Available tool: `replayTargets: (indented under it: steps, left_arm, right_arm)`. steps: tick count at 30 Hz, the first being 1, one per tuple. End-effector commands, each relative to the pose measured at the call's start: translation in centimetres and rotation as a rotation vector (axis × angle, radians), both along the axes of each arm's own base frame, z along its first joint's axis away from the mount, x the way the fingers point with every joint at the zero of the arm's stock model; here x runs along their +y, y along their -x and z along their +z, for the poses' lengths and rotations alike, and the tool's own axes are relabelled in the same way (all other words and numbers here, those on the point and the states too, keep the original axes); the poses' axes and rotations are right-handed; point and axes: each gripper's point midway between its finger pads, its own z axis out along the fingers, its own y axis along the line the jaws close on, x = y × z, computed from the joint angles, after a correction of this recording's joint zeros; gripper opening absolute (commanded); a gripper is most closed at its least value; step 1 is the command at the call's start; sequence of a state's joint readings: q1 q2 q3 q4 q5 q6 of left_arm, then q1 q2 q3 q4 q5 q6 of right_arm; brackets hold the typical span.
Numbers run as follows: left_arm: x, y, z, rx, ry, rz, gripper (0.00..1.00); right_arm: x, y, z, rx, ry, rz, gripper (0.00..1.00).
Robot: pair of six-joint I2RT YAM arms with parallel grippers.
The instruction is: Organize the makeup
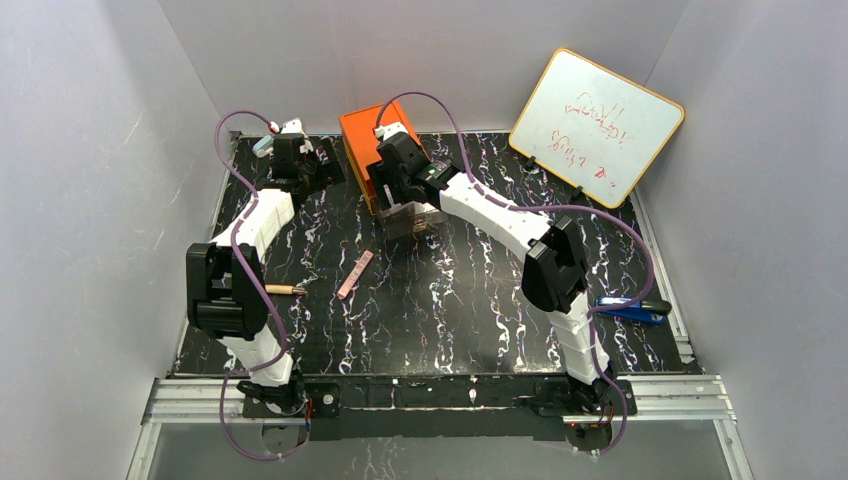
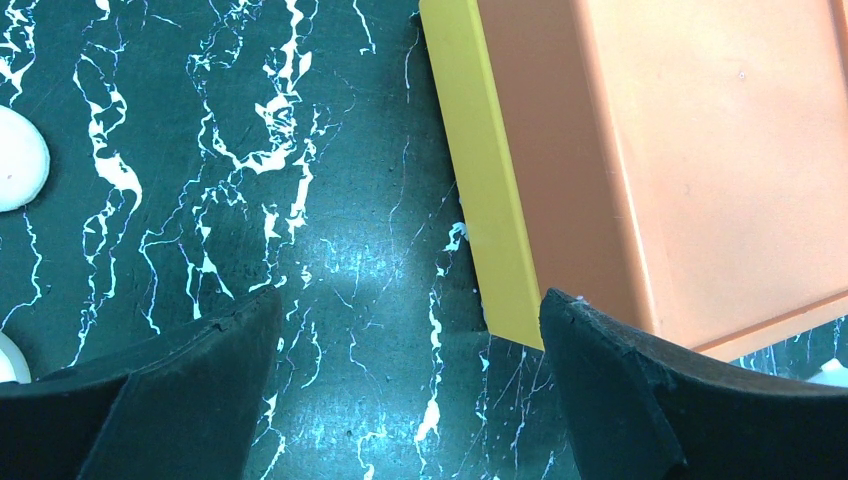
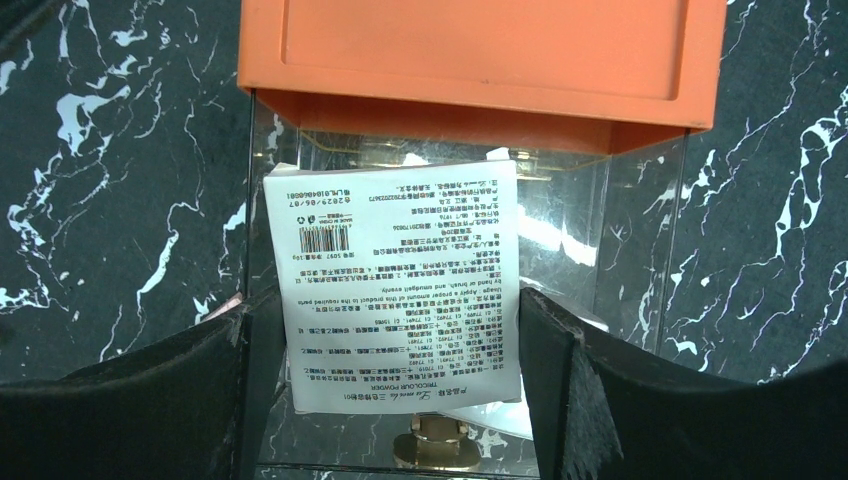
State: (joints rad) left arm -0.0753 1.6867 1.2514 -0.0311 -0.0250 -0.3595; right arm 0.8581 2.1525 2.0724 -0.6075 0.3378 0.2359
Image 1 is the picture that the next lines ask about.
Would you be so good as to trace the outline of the wooden makeup brush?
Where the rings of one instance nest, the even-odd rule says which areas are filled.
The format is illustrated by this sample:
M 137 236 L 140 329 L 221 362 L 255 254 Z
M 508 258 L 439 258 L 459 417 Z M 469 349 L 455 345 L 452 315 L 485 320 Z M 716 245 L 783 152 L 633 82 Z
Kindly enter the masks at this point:
M 303 295 L 307 294 L 307 291 L 304 287 L 295 286 L 295 285 L 268 284 L 268 285 L 265 286 L 265 290 L 268 294 L 271 294 L 271 295 L 303 296 Z

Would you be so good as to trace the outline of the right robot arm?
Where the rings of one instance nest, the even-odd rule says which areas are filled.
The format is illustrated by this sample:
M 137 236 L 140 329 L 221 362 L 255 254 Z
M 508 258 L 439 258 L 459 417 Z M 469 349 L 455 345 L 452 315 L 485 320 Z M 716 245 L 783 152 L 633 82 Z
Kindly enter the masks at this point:
M 487 187 L 463 162 L 436 161 L 403 129 L 377 128 L 377 161 L 369 176 L 382 201 L 428 204 L 458 217 L 505 246 L 522 265 L 521 290 L 546 313 L 564 355 L 567 374 L 591 385 L 609 357 L 589 320 L 586 254 L 579 228 L 566 217 L 548 217 Z

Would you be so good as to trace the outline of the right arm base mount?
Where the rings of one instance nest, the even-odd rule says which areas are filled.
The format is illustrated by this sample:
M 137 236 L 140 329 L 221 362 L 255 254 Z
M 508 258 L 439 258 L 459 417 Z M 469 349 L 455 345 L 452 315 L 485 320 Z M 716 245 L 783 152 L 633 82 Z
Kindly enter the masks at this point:
M 541 416 L 594 415 L 599 419 L 613 405 L 614 415 L 633 415 L 638 412 L 632 384 L 615 380 L 619 392 L 602 379 L 592 385 L 563 378 L 547 378 L 534 385 L 534 394 L 526 398 Z

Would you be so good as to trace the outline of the clear plastic drawer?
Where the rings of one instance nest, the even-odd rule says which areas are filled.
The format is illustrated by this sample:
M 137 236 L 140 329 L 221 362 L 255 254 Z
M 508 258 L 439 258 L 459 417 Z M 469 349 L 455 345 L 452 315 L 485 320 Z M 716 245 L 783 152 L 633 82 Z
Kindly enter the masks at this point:
M 446 221 L 449 216 L 432 205 L 409 202 L 395 205 L 378 213 L 378 219 L 386 238 L 394 240 L 427 230 L 430 226 Z

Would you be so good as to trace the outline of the pink lipstick box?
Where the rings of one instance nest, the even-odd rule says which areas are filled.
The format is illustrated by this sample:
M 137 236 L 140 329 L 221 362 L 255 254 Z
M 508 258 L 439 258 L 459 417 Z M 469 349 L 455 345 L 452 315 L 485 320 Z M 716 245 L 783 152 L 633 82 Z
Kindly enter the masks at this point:
M 365 250 L 361 254 L 361 256 L 357 259 L 356 263 L 354 264 L 353 269 L 347 275 L 344 282 L 341 284 L 341 286 L 337 290 L 336 296 L 339 300 L 344 300 L 349 296 L 351 290 L 354 288 L 355 284 L 358 282 L 362 273 L 364 272 L 366 267 L 369 265 L 369 263 L 373 259 L 373 256 L 374 256 L 374 254 L 373 254 L 372 251 Z

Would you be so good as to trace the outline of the orange drawer organizer box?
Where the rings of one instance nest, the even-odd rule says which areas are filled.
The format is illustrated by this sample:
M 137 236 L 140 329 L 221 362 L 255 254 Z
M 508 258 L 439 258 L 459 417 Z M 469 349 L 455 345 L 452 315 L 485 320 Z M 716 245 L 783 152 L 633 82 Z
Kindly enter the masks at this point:
M 393 100 L 386 106 L 380 104 L 339 117 L 343 144 L 354 176 L 362 192 L 369 212 L 378 216 L 379 212 L 370 210 L 370 198 L 373 193 L 367 166 L 379 161 L 377 153 L 379 141 L 374 129 L 380 125 L 402 122 L 409 130 L 409 135 L 419 143 L 416 133 L 409 128 L 408 117 L 398 101 Z

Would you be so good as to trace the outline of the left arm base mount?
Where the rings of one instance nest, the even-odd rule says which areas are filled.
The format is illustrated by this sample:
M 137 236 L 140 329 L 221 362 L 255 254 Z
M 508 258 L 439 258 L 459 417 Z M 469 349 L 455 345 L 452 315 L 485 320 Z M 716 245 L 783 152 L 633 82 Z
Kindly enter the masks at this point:
M 340 412 L 341 391 L 335 383 L 310 383 L 296 377 L 283 386 L 261 386 L 242 380 L 236 385 L 245 395 L 246 418 L 336 418 Z

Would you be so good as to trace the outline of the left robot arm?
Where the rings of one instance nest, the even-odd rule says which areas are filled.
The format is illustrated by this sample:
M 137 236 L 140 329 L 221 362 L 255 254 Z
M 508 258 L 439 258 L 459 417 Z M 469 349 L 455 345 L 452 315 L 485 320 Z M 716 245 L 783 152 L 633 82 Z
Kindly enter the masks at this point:
M 231 224 L 207 243 L 186 252 L 189 324 L 224 345 L 252 383 L 282 387 L 294 361 L 263 275 L 268 247 L 312 192 L 325 187 L 322 164 L 302 132 L 264 137 L 256 150 L 269 156 L 270 174 L 253 186 L 250 201 Z

